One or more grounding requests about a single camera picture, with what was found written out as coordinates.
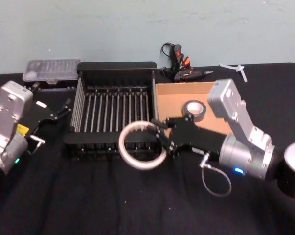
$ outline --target silver metal housing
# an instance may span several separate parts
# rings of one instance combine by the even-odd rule
[[[7,174],[15,164],[15,161],[28,148],[28,142],[20,134],[16,133],[11,142],[6,147],[4,153],[0,155],[0,168]]]
[[[233,80],[217,80],[207,100],[215,116],[227,121],[233,131],[223,143],[219,163],[265,179],[274,145],[268,134],[253,125]]]
[[[217,80],[207,100],[215,116],[229,123],[238,141],[263,152],[270,146],[271,137],[253,125],[232,79]]]
[[[0,88],[0,154],[16,132],[17,124],[30,108],[33,93],[9,81]]]
[[[264,153],[250,150],[239,142],[233,134],[229,134],[222,145],[219,164],[230,168],[238,167],[245,174],[265,179],[273,150],[274,145],[270,145]]]
[[[27,149],[26,139],[16,134],[19,119],[30,108],[33,93],[9,81],[0,88],[0,168],[5,174]]]

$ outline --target black dish rack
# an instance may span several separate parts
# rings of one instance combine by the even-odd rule
[[[154,62],[78,64],[78,85],[64,142],[79,160],[119,158],[121,130],[136,120],[158,118]],[[140,159],[160,151],[154,136],[136,131],[126,138],[128,152]]]

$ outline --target yellow label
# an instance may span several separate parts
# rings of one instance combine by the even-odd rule
[[[29,131],[29,128],[27,128],[26,126],[22,126],[22,125],[18,124],[17,132],[20,135],[25,136],[28,131]]]

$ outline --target table surface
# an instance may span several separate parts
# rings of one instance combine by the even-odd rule
[[[247,83],[233,70],[203,69],[214,71],[203,81],[235,81],[253,123],[276,147],[295,142],[295,64],[246,65]],[[21,74],[0,75],[0,86],[21,79]],[[38,99],[56,110],[73,95],[40,92]],[[200,158],[190,153],[147,172],[122,160],[71,162],[62,142],[65,128],[43,128],[44,147],[24,156],[6,177],[0,234],[295,234],[295,200],[283,195],[276,181],[226,169],[232,194],[216,198],[203,187]],[[226,190],[219,175],[207,172],[206,178],[213,189]]]

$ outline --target blue led light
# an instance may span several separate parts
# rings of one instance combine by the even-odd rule
[[[237,167],[234,169],[234,171],[237,172],[237,173],[240,173],[242,175],[244,174],[244,171],[242,169],[240,169],[240,168],[237,168]]]

